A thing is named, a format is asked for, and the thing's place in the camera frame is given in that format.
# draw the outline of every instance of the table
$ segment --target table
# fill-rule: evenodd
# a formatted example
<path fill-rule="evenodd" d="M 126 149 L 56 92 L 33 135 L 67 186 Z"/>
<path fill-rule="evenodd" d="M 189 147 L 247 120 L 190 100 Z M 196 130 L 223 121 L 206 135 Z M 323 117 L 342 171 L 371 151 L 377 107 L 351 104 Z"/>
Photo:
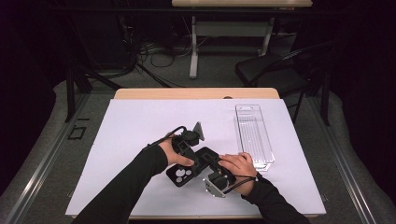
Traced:
<path fill-rule="evenodd" d="M 311 7 L 311 0 L 173 0 L 174 7 Z M 259 56 L 265 55 L 274 27 L 274 18 L 267 21 L 197 21 L 192 16 L 191 22 L 191 66 L 190 78 L 197 78 L 198 69 L 198 35 L 214 36 L 263 36 Z"/>
<path fill-rule="evenodd" d="M 133 146 L 144 146 L 162 137 L 169 129 L 174 129 L 175 125 L 185 125 L 192 129 L 198 119 L 203 122 L 205 133 L 205 141 L 200 143 L 199 147 L 215 148 L 221 154 L 235 154 L 238 149 L 233 143 L 233 139 L 236 138 L 233 116 L 230 116 L 234 113 L 234 104 L 261 105 L 262 113 L 265 114 L 265 119 L 268 119 L 266 126 L 270 139 L 274 140 L 272 146 L 277 161 L 264 176 L 270 179 L 283 196 L 303 214 L 325 214 L 318 189 L 283 100 L 279 99 L 275 89 L 261 88 L 118 90 L 107 109 L 66 214 L 76 216 L 137 155 L 141 147 Z M 284 141 L 284 136 L 289 136 L 289 141 Z M 210 170 L 206 169 L 201 175 L 205 176 L 208 173 Z M 174 186 L 164 172 L 154 176 L 130 218 L 261 216 L 255 205 L 242 202 L 235 192 L 227 194 L 225 199 L 213 198 L 205 192 L 201 175 L 182 188 Z"/>

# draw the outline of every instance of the dark background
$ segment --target dark background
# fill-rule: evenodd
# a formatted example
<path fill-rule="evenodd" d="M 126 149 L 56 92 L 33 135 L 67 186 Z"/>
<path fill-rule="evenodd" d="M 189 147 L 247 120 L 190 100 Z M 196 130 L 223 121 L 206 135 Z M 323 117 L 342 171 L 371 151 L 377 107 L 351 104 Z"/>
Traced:
<path fill-rule="evenodd" d="M 81 4 L 79 2 L 70 0 L 61 5 Z M 102 7 L 115 4 L 109 0 L 82 2 Z M 170 7 L 170 1 L 132 2 L 136 4 L 133 7 Z M 295 46 L 333 38 L 340 29 L 341 35 L 348 37 L 334 60 L 331 90 L 343 102 L 352 146 L 378 186 L 396 202 L 396 26 L 393 24 L 396 17 L 392 6 L 390 1 L 315 0 L 314 8 L 354 8 L 354 23 L 343 30 L 343 25 L 347 24 L 344 21 L 303 21 Z M 52 89 L 65 80 L 70 62 L 95 69 L 122 69 L 133 60 L 134 43 L 122 44 L 125 33 L 118 27 L 120 21 L 115 16 L 90 19 L 80 16 L 71 20 L 71 24 L 43 12 L 35 1 L 5 1 L 0 8 L 3 96 L 0 193 L 3 193 L 45 126 L 55 102 Z M 161 30 L 151 26 L 158 20 L 165 24 Z M 102 25 L 94 26 L 95 21 Z M 152 16 L 136 19 L 136 22 L 142 33 L 160 39 L 165 45 L 172 44 L 171 39 L 158 36 L 169 35 L 171 18 Z M 81 42 L 76 37 L 76 29 L 83 31 L 82 38 L 90 41 Z M 65 57 L 66 52 L 73 57 Z"/>

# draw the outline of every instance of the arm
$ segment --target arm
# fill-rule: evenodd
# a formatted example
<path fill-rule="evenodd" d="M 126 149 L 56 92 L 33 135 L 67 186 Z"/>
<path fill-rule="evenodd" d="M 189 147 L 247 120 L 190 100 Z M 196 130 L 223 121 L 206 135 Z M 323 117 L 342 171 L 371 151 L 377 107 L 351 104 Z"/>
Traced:
<path fill-rule="evenodd" d="M 73 223 L 127 223 L 150 179 L 173 163 L 193 165 L 193 161 L 175 153 L 170 139 L 143 150 L 88 203 Z"/>
<path fill-rule="evenodd" d="M 265 223 L 309 223 L 308 219 L 289 204 L 270 181 L 256 171 L 248 153 L 225 155 L 220 158 L 222 161 L 219 164 L 236 176 L 235 184 L 245 179 L 238 177 L 239 175 L 258 177 L 259 181 L 249 181 L 235 190 L 241 193 L 243 199 L 259 207 Z"/>

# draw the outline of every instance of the gray carpet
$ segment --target gray carpet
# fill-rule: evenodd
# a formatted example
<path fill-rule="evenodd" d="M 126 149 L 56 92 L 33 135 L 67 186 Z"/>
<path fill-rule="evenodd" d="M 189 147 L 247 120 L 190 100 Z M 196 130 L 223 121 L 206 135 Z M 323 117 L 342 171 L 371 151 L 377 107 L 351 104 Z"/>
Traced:
<path fill-rule="evenodd" d="M 174 83 L 185 87 L 240 87 L 241 84 L 233 72 L 236 62 L 254 57 L 255 50 L 260 47 L 257 40 L 247 41 L 241 39 L 221 40 L 220 42 L 207 42 L 200 48 L 200 61 L 198 78 L 189 79 L 190 57 L 176 57 L 173 63 L 166 68 L 155 67 L 149 60 L 144 65 L 153 73 L 162 76 Z M 288 51 L 283 48 L 285 43 L 277 42 L 272 47 L 273 51 Z M 155 55 L 153 62 L 167 64 L 169 57 Z M 139 70 L 123 77 L 112 78 L 113 81 L 124 87 L 145 88 L 160 87 L 152 78 Z M 20 223 L 70 223 L 71 218 L 64 215 L 70 201 L 70 193 L 76 187 L 79 176 L 87 159 L 94 137 L 100 127 L 106 112 L 109 100 L 114 91 L 102 83 L 92 80 L 94 92 L 87 96 L 87 101 L 81 106 L 74 121 L 69 124 L 74 131 L 69 130 L 66 138 L 61 142 L 59 154 L 55 163 L 35 196 L 33 202 L 28 204 L 26 213 L 22 214 Z M 18 202 L 30 177 L 39 166 L 41 159 L 48 151 L 52 150 L 54 141 L 64 125 L 67 111 L 65 103 L 65 83 L 55 88 L 57 104 L 54 107 L 48 125 L 37 140 L 32 153 L 25 164 L 0 198 L 0 222 L 4 223 L 12 208 Z M 286 99 L 294 101 L 295 96 Z M 321 120 L 317 118 L 318 110 L 312 102 L 317 98 L 304 99 L 303 106 L 297 122 L 296 132 L 304 149 L 304 154 L 312 170 L 318 190 L 326 198 L 324 204 L 327 215 L 311 219 L 312 223 L 362 223 L 352 198 L 346 188 L 345 180 L 340 175 L 334 162 L 329 139 L 323 132 Z M 342 104 L 335 95 L 331 95 L 330 103 L 331 131 L 342 149 L 349 167 L 362 189 L 362 194 L 369 207 L 372 209 L 376 223 L 396 223 L 396 209 L 389 198 L 378 188 L 369 173 L 348 141 L 347 126 L 342 116 Z"/>

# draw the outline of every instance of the clear plastic case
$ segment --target clear plastic case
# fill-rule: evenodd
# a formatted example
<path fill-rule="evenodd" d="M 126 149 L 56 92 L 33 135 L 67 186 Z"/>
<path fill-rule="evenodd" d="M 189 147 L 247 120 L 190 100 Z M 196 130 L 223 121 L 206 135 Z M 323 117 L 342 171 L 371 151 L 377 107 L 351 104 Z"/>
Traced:
<path fill-rule="evenodd" d="M 239 150 L 253 158 L 258 171 L 268 171 L 275 162 L 259 105 L 235 106 L 235 129 Z"/>

